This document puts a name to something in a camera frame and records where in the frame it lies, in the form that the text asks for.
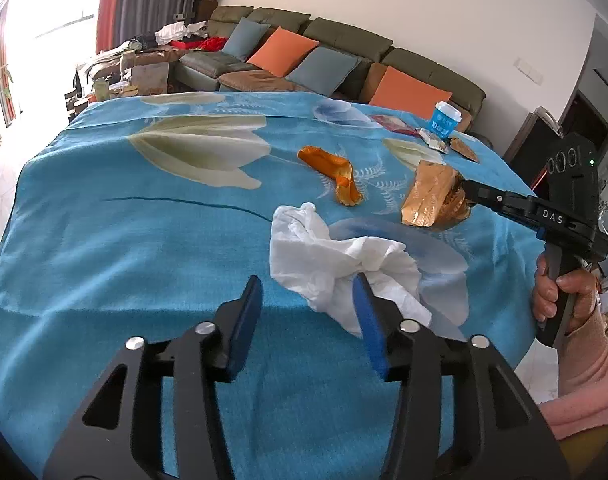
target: blue-gray pillow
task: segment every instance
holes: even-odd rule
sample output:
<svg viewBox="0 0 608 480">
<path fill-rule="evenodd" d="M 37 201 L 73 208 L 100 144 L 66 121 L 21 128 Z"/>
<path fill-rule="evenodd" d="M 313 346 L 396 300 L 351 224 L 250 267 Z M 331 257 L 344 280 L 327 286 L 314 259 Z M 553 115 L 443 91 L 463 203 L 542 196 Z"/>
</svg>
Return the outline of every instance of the blue-gray pillow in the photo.
<svg viewBox="0 0 608 480">
<path fill-rule="evenodd" d="M 356 57 L 318 46 L 286 79 L 328 97 L 343 83 L 357 63 L 359 59 Z"/>
<path fill-rule="evenodd" d="M 239 61 L 246 61 L 269 27 L 268 23 L 255 23 L 242 18 L 233 29 L 222 52 L 236 57 Z"/>
</svg>

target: cup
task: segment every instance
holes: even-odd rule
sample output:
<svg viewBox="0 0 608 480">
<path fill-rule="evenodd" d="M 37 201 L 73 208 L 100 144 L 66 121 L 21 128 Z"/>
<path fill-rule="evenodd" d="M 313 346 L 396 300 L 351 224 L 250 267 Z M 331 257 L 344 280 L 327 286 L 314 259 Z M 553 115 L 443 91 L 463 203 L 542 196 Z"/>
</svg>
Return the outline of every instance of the cup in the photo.
<svg viewBox="0 0 608 480">
<path fill-rule="evenodd" d="M 462 112 L 447 102 L 440 101 L 435 105 L 433 117 L 431 117 L 428 126 L 430 131 L 440 139 L 447 139 L 461 120 Z"/>
</svg>

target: blue tablecloth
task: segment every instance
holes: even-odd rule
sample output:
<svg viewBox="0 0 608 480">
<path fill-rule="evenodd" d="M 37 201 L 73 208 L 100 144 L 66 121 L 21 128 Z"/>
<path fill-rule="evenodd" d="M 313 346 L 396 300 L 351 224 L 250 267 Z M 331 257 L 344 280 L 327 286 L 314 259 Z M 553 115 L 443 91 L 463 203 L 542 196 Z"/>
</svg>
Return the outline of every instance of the blue tablecloth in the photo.
<svg viewBox="0 0 608 480">
<path fill-rule="evenodd" d="M 406 243 L 434 328 L 485 333 L 519 362 L 534 336 L 528 297 L 542 243 L 480 206 L 441 233 L 403 226 L 399 207 L 420 157 L 498 188 L 527 187 L 479 141 L 463 137 L 480 164 L 441 156 L 367 114 L 423 125 L 311 93 L 124 98 L 86 110 L 26 164 L 0 247 L 0 429 L 36 474 L 129 336 L 180 335 L 254 273 L 265 294 L 248 361 L 217 387 L 237 478 L 377 477 L 397 385 L 378 380 L 362 341 L 270 278 L 279 205 L 314 202 L 335 238 Z M 307 144 L 351 160 L 362 204 L 335 202 L 333 183 L 297 158 Z M 445 408 L 443 448 L 452 438 Z"/>
</svg>

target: sofa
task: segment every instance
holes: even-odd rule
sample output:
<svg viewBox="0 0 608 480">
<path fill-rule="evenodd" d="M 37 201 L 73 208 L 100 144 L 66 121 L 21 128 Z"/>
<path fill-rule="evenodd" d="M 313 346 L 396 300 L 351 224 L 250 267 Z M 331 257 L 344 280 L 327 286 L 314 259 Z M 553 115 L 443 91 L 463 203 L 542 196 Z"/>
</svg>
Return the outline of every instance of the sofa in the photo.
<svg viewBox="0 0 608 480">
<path fill-rule="evenodd" d="M 207 32 L 209 36 L 227 38 L 242 18 L 270 25 L 255 51 L 277 27 L 281 27 L 319 41 L 320 46 L 357 57 L 359 63 L 331 96 L 333 98 L 368 104 L 386 67 L 391 66 L 431 86 L 452 92 L 450 103 L 462 112 L 458 130 L 463 132 L 471 129 L 486 97 L 479 86 L 465 77 L 426 57 L 393 47 L 393 40 L 325 18 L 311 20 L 309 14 L 301 12 L 218 6 L 209 19 Z M 174 77 L 199 91 L 311 91 L 221 52 L 185 54 L 175 63 Z"/>
</svg>

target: silver screw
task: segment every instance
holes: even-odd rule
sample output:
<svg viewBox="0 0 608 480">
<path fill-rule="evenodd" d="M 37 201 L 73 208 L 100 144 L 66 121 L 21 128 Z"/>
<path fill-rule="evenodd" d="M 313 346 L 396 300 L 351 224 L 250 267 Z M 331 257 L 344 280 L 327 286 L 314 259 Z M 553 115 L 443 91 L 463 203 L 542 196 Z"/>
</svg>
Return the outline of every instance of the silver screw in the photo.
<svg viewBox="0 0 608 480">
<path fill-rule="evenodd" d="M 419 332 L 421 329 L 421 325 L 415 319 L 404 319 L 399 324 L 399 330 L 402 332 L 406 332 L 409 334 L 414 334 L 415 332 Z"/>
<path fill-rule="evenodd" d="M 195 327 L 195 332 L 197 332 L 199 335 L 208 335 L 215 332 L 216 328 L 215 323 L 211 323 L 210 321 L 202 321 Z"/>
<path fill-rule="evenodd" d="M 131 337 L 128 341 L 126 341 L 126 348 L 129 350 L 139 350 L 144 346 L 144 338 L 136 335 L 135 337 Z"/>
<path fill-rule="evenodd" d="M 483 335 L 472 336 L 470 342 L 475 348 L 488 348 L 491 344 L 488 338 Z"/>
</svg>

